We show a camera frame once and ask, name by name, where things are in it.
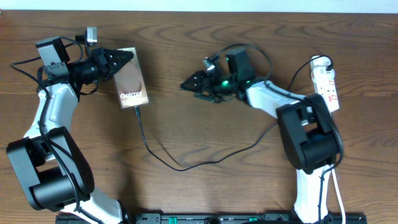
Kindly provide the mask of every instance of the white power strip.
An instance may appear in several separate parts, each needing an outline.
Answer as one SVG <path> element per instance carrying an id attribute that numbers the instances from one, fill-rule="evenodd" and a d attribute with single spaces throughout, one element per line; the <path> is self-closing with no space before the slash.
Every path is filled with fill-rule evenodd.
<path id="1" fill-rule="evenodd" d="M 326 68 L 331 64 L 327 57 L 320 57 L 311 61 L 311 78 L 315 93 L 323 97 L 329 112 L 338 110 L 339 104 L 335 85 L 335 70 L 327 71 Z"/>

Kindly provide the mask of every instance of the white cable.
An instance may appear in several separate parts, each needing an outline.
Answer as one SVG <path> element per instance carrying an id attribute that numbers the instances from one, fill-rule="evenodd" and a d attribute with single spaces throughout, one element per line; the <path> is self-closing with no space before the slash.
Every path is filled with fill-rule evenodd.
<path id="1" fill-rule="evenodd" d="M 338 190 L 336 172 L 335 172 L 334 169 L 331 170 L 331 175 L 333 176 L 333 183 L 335 183 L 335 189 L 336 189 L 337 200 L 338 200 L 338 204 L 340 205 L 340 211 L 341 211 L 341 224 L 346 224 L 346 213 L 345 213 L 345 211 L 344 211 L 344 206 L 343 206 L 343 201 L 342 201 L 342 199 L 341 199 L 340 191 Z"/>

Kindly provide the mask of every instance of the wooden table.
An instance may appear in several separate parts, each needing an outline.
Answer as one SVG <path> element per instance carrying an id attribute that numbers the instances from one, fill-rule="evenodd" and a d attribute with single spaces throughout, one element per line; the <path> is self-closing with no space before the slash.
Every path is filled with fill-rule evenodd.
<path id="1" fill-rule="evenodd" d="M 238 100 L 217 105 L 181 91 L 179 84 L 204 68 L 205 56 L 237 42 L 260 45 L 275 64 L 271 80 L 285 88 L 312 55 L 329 55 L 341 106 L 335 121 L 346 149 L 337 170 L 345 209 L 364 212 L 369 223 L 397 222 L 397 15 L 6 11 L 0 18 L 0 223 L 55 219 L 54 213 L 29 206 L 6 157 L 7 144 L 23 137 L 39 102 L 37 85 L 9 64 L 38 56 L 38 40 L 73 38 L 86 26 L 98 27 L 99 46 L 137 47 L 150 97 L 141 108 L 149 146 L 175 167 L 249 146 L 275 122 Z M 78 49 L 69 51 L 76 58 Z M 265 74 L 266 62 L 251 55 L 258 74 Z M 21 68 L 35 74 L 40 64 Z M 299 75 L 294 92 L 313 92 L 309 71 Z M 175 172 L 146 151 L 134 110 L 120 109 L 114 83 L 107 82 L 81 98 L 72 136 L 96 186 L 133 212 L 262 213 L 289 210 L 295 202 L 296 175 L 277 127 L 248 152 Z M 339 212 L 333 185 L 329 188 L 328 208 Z"/>

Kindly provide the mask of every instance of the black cable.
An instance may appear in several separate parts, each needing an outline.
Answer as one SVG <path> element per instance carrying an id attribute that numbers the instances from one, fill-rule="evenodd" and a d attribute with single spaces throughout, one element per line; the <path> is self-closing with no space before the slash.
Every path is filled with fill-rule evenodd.
<path id="1" fill-rule="evenodd" d="M 83 92 L 81 91 L 81 92 L 80 92 L 80 95 L 87 96 L 87 95 L 90 95 L 90 94 L 95 93 L 95 92 L 98 90 L 98 81 L 95 80 L 94 82 L 95 82 L 96 86 L 95 86 L 95 88 L 94 88 L 93 90 L 91 90 L 89 93 L 83 93 Z"/>
<path id="2" fill-rule="evenodd" d="M 87 218 L 89 218 L 90 220 L 98 223 L 98 224 L 103 224 L 103 222 L 99 219 L 97 219 L 96 217 L 92 216 L 91 214 L 89 214 L 88 212 L 84 211 L 84 209 L 79 208 L 79 213 L 83 214 L 84 216 L 86 216 Z"/>
<path id="3" fill-rule="evenodd" d="M 272 72 L 274 71 L 274 64 L 272 63 L 271 58 L 260 47 L 254 45 L 254 44 L 238 43 L 238 44 L 229 45 L 228 47 L 226 47 L 226 48 L 224 48 L 222 50 L 219 50 L 217 53 L 215 53 L 213 56 L 211 56 L 209 60 L 213 60 L 215 57 L 220 56 L 220 54 L 222 52 L 224 52 L 225 50 L 228 50 L 228 49 L 233 48 L 233 47 L 247 47 L 247 48 L 252 48 L 252 49 L 258 50 L 267 59 L 267 61 L 269 63 L 270 69 L 269 69 L 267 75 L 264 77 L 265 80 L 269 79 L 269 77 L 271 76 Z"/>
<path id="4" fill-rule="evenodd" d="M 44 65 L 40 66 L 39 69 L 37 69 L 37 79 L 42 81 L 43 80 L 43 69 Z"/>
<path id="5" fill-rule="evenodd" d="M 69 159 L 73 160 L 72 155 L 71 155 L 69 152 L 67 152 L 62 146 L 60 146 L 60 145 L 58 145 L 57 143 L 53 142 L 51 139 L 49 139 L 49 143 L 50 143 L 52 146 L 55 146 L 57 149 L 59 149 L 59 151 L 61 151 L 62 153 L 64 153 L 66 156 L 68 156 Z"/>
<path id="6" fill-rule="evenodd" d="M 11 66 L 11 68 L 13 68 L 14 70 L 16 70 L 16 71 L 18 71 L 18 72 L 21 72 L 22 74 L 26 75 L 27 77 L 29 77 L 29 78 L 31 78 L 33 81 L 35 81 L 37 84 L 39 84 L 39 86 L 44 90 L 45 94 L 49 96 L 49 95 L 50 95 L 49 91 L 45 88 L 45 86 L 43 85 L 43 83 L 42 83 L 41 81 L 39 81 L 38 79 L 36 79 L 33 75 L 31 75 L 31 74 L 29 74 L 29 73 L 27 73 L 27 72 L 25 72 L 25 71 L 23 71 L 23 70 L 21 70 L 21 69 L 15 67 L 15 65 L 21 65 L 21 64 L 23 64 L 23 63 L 33 62 L 34 60 L 38 60 L 38 59 L 40 59 L 40 57 L 33 58 L 33 59 L 30 59 L 30 60 L 26 60 L 26 61 L 23 61 L 23 62 L 15 62 L 15 63 L 10 64 L 10 66 Z"/>
<path id="7" fill-rule="evenodd" d="M 81 45 L 77 41 L 75 41 L 75 40 L 73 40 L 71 38 L 63 37 L 63 36 L 61 36 L 60 38 L 64 39 L 64 40 L 68 40 L 68 41 L 71 42 L 71 44 L 67 44 L 68 47 L 71 46 L 71 45 L 77 45 L 80 48 L 80 57 L 79 57 L 79 59 L 74 61 L 74 62 L 71 62 L 70 64 L 73 65 L 73 64 L 81 62 L 81 60 L 83 59 L 83 48 L 81 47 Z"/>
<path id="8" fill-rule="evenodd" d="M 296 79 L 296 76 L 297 76 L 297 74 L 299 73 L 299 71 L 301 71 L 301 69 L 303 69 L 303 67 L 305 67 L 306 65 L 308 65 L 308 63 L 312 62 L 312 61 L 315 60 L 315 59 L 321 58 L 321 57 L 327 57 L 327 58 L 330 60 L 330 65 L 328 65 L 327 68 L 326 68 L 327 71 L 330 71 L 330 70 L 333 68 L 333 61 L 332 61 L 332 59 L 331 59 L 329 56 L 327 56 L 327 55 L 319 55 L 319 56 L 317 56 L 317 57 L 315 57 L 315 58 L 311 58 L 311 60 L 305 62 L 305 64 L 303 64 L 303 65 L 297 70 L 297 72 L 294 73 L 293 79 L 292 79 L 292 81 L 290 81 L 290 84 L 289 84 L 289 86 L 287 87 L 287 91 L 290 91 L 290 89 L 291 89 L 291 87 L 292 87 L 292 85 L 293 85 L 293 82 L 294 82 L 294 80 Z"/>
<path id="9" fill-rule="evenodd" d="M 190 169 L 195 168 L 195 167 L 198 167 L 198 166 L 203 166 L 203 165 L 208 165 L 208 164 L 217 164 L 217 163 L 223 162 L 224 160 L 226 160 L 227 158 L 229 158 L 229 157 L 231 157 L 231 156 L 233 156 L 233 155 L 235 155 L 235 154 L 238 154 L 238 153 L 240 153 L 240 152 L 247 151 L 247 150 L 249 150 L 249 149 L 251 149 L 251 148 L 257 146 L 257 145 L 261 142 L 261 140 L 266 136 L 266 134 L 267 134 L 273 127 L 275 127 L 276 124 L 277 124 L 277 123 L 274 123 L 273 125 L 271 125 L 271 126 L 262 134 L 262 136 L 261 136 L 253 145 L 251 145 L 251 146 L 249 146 L 249 147 L 246 147 L 246 148 L 244 148 L 244 149 L 240 149 L 240 150 L 238 150 L 238 151 L 232 152 L 231 154 L 228 154 L 227 156 L 225 156 L 225 157 L 223 157 L 223 158 L 221 158 L 220 160 L 217 160 L 217 161 L 206 161 L 206 162 L 201 162 L 201 163 L 198 163 L 198 164 L 196 164 L 196 165 L 193 165 L 193 166 L 190 166 L 190 167 L 187 167 L 187 168 L 184 168 L 184 169 L 177 169 L 177 168 L 172 167 L 172 166 L 169 165 L 168 163 L 166 163 L 166 162 L 165 162 L 163 159 L 161 159 L 160 157 L 156 156 L 156 154 L 154 154 L 154 153 L 149 149 L 147 140 L 146 140 L 146 138 L 145 138 L 144 129 L 143 129 L 143 127 L 142 127 L 142 123 L 141 123 L 141 114 L 140 114 L 140 112 L 139 112 L 138 106 L 135 107 L 135 111 L 136 111 L 136 115 L 137 115 L 138 122 L 139 122 L 139 128 L 140 128 L 140 130 L 141 130 L 142 140 L 144 141 L 144 145 L 145 145 L 145 147 L 147 148 L 148 152 L 149 152 L 151 155 L 153 155 L 157 160 L 159 160 L 160 162 L 162 162 L 163 164 L 165 164 L 167 167 L 169 167 L 170 169 L 175 170 L 175 171 L 179 171 L 179 172 L 187 171 L 187 170 L 190 170 Z"/>
<path id="10" fill-rule="evenodd" d="M 90 49 L 90 47 L 88 46 L 88 44 L 87 44 L 87 41 L 85 41 L 85 49 L 86 49 L 86 54 L 87 54 L 87 56 L 91 56 L 91 49 Z"/>

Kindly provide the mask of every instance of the white wall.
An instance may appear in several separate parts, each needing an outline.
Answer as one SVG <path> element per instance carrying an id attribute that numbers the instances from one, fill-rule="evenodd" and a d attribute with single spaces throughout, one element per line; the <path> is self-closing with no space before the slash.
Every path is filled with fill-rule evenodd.
<path id="1" fill-rule="evenodd" d="M 0 9 L 398 13 L 398 0 L 0 0 Z"/>

